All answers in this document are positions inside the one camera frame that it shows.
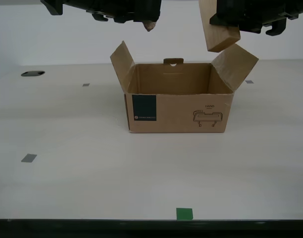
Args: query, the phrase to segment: box flap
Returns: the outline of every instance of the box flap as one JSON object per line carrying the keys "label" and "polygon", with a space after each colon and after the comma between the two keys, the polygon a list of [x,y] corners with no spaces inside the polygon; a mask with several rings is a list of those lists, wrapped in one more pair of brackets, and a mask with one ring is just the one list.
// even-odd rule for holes
{"label": "box flap", "polygon": [[212,61],[223,82],[235,92],[254,68],[258,58],[234,44]]}
{"label": "box flap", "polygon": [[134,73],[135,63],[124,41],[110,58],[122,89],[127,92]]}

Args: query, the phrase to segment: open cardboard box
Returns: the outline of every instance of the open cardboard box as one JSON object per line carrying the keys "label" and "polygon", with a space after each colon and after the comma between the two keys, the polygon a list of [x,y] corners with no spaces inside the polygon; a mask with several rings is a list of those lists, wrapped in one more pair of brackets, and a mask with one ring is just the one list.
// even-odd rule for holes
{"label": "open cardboard box", "polygon": [[135,64],[124,42],[111,55],[135,133],[224,132],[234,92],[258,58],[238,45],[212,63]]}

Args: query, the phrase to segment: table surface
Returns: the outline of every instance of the table surface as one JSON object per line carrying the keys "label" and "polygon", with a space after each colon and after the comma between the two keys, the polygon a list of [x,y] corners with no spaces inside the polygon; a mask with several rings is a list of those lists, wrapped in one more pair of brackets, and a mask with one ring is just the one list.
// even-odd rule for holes
{"label": "table surface", "polygon": [[110,64],[6,75],[0,219],[303,219],[303,60],[247,80],[224,134],[130,134]]}

